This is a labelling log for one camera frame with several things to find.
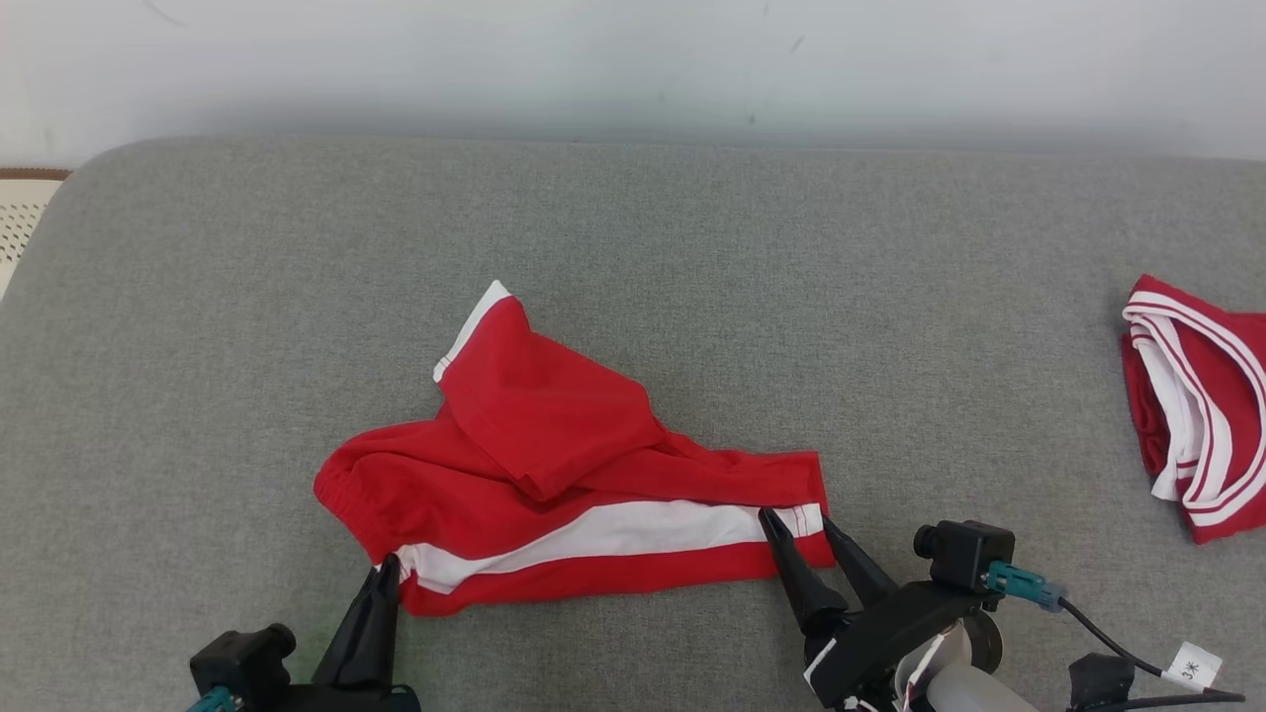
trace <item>brown zipper edge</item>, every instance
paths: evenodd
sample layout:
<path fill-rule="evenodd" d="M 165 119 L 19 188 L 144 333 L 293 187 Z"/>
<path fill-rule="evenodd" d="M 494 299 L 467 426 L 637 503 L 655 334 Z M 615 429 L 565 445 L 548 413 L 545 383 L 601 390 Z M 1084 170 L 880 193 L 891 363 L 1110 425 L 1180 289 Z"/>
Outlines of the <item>brown zipper edge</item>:
<path fill-rule="evenodd" d="M 56 180 L 63 181 L 71 171 L 61 168 L 0 168 L 0 180 Z"/>

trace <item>red fabric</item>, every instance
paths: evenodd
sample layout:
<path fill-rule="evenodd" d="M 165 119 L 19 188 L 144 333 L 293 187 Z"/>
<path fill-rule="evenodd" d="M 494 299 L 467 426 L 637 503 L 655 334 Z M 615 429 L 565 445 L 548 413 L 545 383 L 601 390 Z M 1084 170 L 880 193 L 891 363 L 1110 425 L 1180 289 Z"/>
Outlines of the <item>red fabric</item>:
<path fill-rule="evenodd" d="M 1123 340 L 1122 357 L 1148 473 L 1155 475 L 1174 456 L 1167 416 L 1137 351 L 1139 342 L 1155 343 L 1172 360 L 1175 372 L 1191 384 L 1184 390 L 1200 407 L 1203 422 L 1195 433 L 1200 457 L 1170 462 L 1190 473 L 1175 485 L 1195 541 L 1205 544 L 1266 523 L 1266 378 L 1261 367 L 1266 315 L 1228 313 L 1144 275 L 1125 317 L 1138 332 Z"/>
<path fill-rule="evenodd" d="M 316 498 L 373 561 L 429 544 L 462 559 L 523 547 L 594 507 L 686 499 L 795 507 L 825 493 L 814 452 L 710 451 L 668 432 L 646 390 L 534 333 L 518 299 L 496 302 L 439 380 L 433 421 L 357 436 L 322 467 Z M 798 540 L 813 565 L 822 533 Z M 644 593 L 776 574 L 763 542 L 668 554 L 586 556 L 476 574 L 451 593 L 401 585 L 414 614 L 472 603 Z"/>

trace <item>teal cable plug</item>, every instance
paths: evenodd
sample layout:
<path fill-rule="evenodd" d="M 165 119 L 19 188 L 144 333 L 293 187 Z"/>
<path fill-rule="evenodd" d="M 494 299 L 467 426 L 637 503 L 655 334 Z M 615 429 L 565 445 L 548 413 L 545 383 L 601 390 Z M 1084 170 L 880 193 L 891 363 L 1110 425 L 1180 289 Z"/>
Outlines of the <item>teal cable plug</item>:
<path fill-rule="evenodd" d="M 998 593 L 1032 601 L 1041 606 L 1043 611 L 1050 611 L 1051 613 L 1062 611 L 1060 599 L 1069 593 L 1069 589 L 1062 585 L 1048 582 L 1044 576 L 1033 571 L 1013 566 L 1006 561 L 994 561 L 989 565 L 989 575 L 985 579 L 985 585 Z"/>

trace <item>folded red garment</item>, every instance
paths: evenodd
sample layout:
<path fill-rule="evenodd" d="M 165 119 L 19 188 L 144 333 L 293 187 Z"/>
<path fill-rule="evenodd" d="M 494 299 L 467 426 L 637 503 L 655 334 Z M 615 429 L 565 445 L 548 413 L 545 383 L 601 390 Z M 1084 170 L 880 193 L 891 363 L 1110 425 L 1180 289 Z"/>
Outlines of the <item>folded red garment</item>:
<path fill-rule="evenodd" d="M 1232 314 L 1143 275 L 1122 360 L 1152 494 L 1196 544 L 1266 523 L 1266 314 Z"/>
<path fill-rule="evenodd" d="M 371 560 L 399 555 L 414 614 L 774 576 L 760 507 L 833 561 L 815 452 L 667 431 L 639 384 L 534 333 L 500 283 L 434 379 L 436 419 L 349 440 L 314 485 Z"/>

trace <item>gray fabric surface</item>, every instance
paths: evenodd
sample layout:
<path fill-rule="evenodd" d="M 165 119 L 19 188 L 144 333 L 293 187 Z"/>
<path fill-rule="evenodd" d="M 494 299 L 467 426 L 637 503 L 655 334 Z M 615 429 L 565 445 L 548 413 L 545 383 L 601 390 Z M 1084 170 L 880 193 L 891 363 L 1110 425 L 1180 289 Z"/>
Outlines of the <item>gray fabric surface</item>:
<path fill-rule="evenodd" d="M 709 446 L 822 452 L 901 579 L 979 518 L 1166 666 L 1266 704 L 1266 531 L 1190 544 L 1148 495 L 1118 356 L 1143 271 L 1266 310 L 1266 165 L 377 139 L 182 139 L 56 196 L 0 303 L 5 709 L 181 709 L 227 628 L 306 678 L 366 570 L 324 457 L 430 417 L 487 284 Z M 842 585 L 842 576 L 829 579 Z M 1095 641 L 1023 602 L 1042 709 Z M 404 618 L 427 709 L 814 709 L 775 582 Z M 1144 682 L 1143 692 L 1179 692 Z"/>

